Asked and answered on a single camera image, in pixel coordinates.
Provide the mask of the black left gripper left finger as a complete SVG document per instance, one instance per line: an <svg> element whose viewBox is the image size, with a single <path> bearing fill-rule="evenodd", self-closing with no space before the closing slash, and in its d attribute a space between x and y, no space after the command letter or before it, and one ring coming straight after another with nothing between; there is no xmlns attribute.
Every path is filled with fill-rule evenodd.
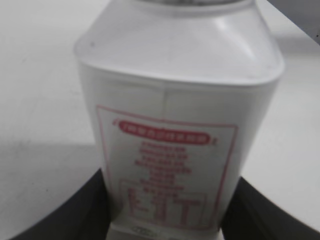
<svg viewBox="0 0 320 240"><path fill-rule="evenodd" d="M90 178L7 175L0 179L2 240L104 240L110 221L100 169Z"/></svg>

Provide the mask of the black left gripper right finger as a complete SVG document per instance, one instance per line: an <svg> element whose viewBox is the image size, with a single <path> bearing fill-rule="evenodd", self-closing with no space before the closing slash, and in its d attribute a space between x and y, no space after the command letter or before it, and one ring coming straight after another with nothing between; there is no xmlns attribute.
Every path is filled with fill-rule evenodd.
<svg viewBox="0 0 320 240"><path fill-rule="evenodd" d="M320 233L240 178L221 223L225 240L318 240Z"/></svg>

